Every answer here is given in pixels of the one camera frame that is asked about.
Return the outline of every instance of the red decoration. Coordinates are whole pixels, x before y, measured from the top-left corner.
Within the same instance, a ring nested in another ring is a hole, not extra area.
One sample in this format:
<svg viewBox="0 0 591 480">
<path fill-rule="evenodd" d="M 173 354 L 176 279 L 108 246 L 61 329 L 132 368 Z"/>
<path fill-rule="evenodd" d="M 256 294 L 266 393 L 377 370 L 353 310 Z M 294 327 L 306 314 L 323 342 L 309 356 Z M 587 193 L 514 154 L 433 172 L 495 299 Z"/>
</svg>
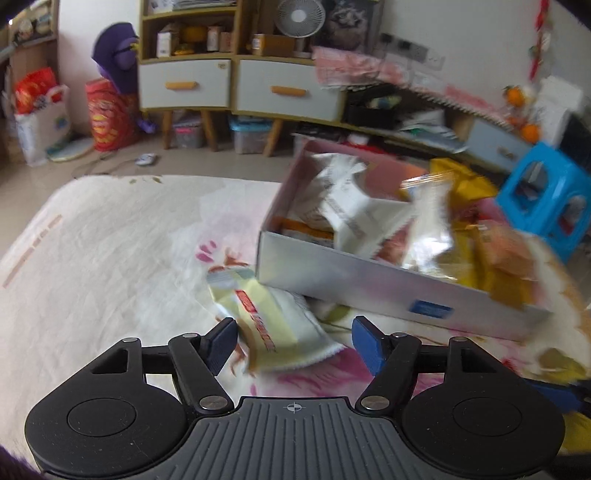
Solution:
<svg viewBox="0 0 591 480">
<path fill-rule="evenodd" d="M 535 45 L 534 59 L 531 63 L 530 82 L 535 79 L 538 69 L 542 63 L 542 42 L 544 38 L 544 26 L 548 20 L 548 11 L 550 10 L 550 0 L 540 0 L 540 12 L 535 19 L 535 30 L 538 32 L 538 41 Z"/>
</svg>

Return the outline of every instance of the white wall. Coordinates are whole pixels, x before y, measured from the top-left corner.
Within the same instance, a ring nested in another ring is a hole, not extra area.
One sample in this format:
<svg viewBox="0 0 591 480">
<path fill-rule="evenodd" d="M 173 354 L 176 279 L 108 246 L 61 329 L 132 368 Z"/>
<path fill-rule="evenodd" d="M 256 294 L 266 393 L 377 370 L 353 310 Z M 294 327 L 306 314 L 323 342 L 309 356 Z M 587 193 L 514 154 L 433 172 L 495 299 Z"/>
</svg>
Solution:
<svg viewBox="0 0 591 480">
<path fill-rule="evenodd" d="M 442 78 L 501 105 L 506 85 L 527 81 L 535 44 L 537 0 L 384 0 L 380 31 L 446 57 Z M 591 32 L 552 2 L 553 72 L 591 95 Z M 98 77 L 90 58 L 99 33 L 114 22 L 138 28 L 139 0 L 60 0 L 60 74 L 72 89 L 72 120 L 88 119 L 84 84 Z"/>
<path fill-rule="evenodd" d="M 493 103 L 527 79 L 537 0 L 386 0 L 382 31 L 435 49 L 441 78 Z"/>
<path fill-rule="evenodd" d="M 71 88 L 70 115 L 75 125 L 89 121 L 85 84 L 99 77 L 91 58 L 95 40 L 117 22 L 130 22 L 137 32 L 139 0 L 60 0 L 60 80 Z"/>
<path fill-rule="evenodd" d="M 552 73 L 591 96 L 591 31 L 561 5 L 553 6 Z"/>
</svg>

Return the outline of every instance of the white drawer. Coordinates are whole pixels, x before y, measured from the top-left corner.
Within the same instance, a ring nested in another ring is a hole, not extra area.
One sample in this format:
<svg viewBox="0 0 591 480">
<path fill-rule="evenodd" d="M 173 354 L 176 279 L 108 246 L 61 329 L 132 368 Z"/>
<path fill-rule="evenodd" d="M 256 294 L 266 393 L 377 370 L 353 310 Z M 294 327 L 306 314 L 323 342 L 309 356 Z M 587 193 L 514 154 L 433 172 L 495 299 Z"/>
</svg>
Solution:
<svg viewBox="0 0 591 480">
<path fill-rule="evenodd" d="M 475 157 L 505 171 L 513 171 L 532 147 L 525 140 L 479 118 L 474 122 L 466 146 Z"/>
<path fill-rule="evenodd" d="M 230 60 L 140 65 L 139 95 L 142 108 L 227 107 L 230 105 Z"/>
<path fill-rule="evenodd" d="M 273 93 L 272 87 L 297 89 L 302 96 Z M 337 120 L 339 91 L 320 88 L 312 66 L 242 60 L 236 110 L 333 121 Z"/>
</svg>

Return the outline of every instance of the yellow snack wrapper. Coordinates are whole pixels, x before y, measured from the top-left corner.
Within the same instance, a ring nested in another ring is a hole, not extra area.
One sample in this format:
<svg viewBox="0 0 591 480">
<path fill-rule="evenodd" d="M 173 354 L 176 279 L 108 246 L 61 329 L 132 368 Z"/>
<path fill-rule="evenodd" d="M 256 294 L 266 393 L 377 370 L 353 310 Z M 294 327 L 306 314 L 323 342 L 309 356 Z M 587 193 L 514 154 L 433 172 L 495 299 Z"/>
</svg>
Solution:
<svg viewBox="0 0 591 480">
<path fill-rule="evenodd" d="M 496 197 L 499 190 L 482 175 L 468 167 L 453 161 L 451 158 L 434 158 L 430 162 L 431 173 L 453 173 L 453 187 L 449 193 L 449 206 L 457 212 L 471 203 L 488 197 Z"/>
<path fill-rule="evenodd" d="M 303 297 L 261 285 L 249 267 L 210 272 L 207 284 L 220 316 L 238 323 L 248 371 L 307 367 L 345 348 L 322 329 Z"/>
<path fill-rule="evenodd" d="M 533 284 L 531 279 L 508 273 L 499 265 L 495 265 L 490 255 L 494 247 L 493 231 L 489 226 L 479 224 L 471 231 L 474 234 L 476 275 L 478 286 L 487 291 L 489 296 L 498 302 L 518 310 L 523 309 L 524 304 L 533 301 Z"/>
<path fill-rule="evenodd" d="M 591 419 L 573 411 L 564 415 L 566 433 L 562 448 L 569 454 L 591 453 Z"/>
<path fill-rule="evenodd" d="M 474 240 L 472 233 L 462 230 L 453 231 L 457 260 L 461 268 L 456 268 L 456 282 L 470 288 L 478 288 L 478 278 L 474 267 Z"/>
</svg>

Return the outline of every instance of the picture frame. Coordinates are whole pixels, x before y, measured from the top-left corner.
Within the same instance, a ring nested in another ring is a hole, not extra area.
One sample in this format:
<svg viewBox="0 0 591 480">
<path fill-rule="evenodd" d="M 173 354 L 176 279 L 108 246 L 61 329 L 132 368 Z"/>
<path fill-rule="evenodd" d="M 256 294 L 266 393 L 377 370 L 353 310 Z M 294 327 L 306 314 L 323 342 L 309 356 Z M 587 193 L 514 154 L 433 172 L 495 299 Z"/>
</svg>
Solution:
<svg viewBox="0 0 591 480">
<path fill-rule="evenodd" d="M 321 0 L 326 11 L 314 45 L 371 54 L 378 35 L 383 1 Z"/>
</svg>

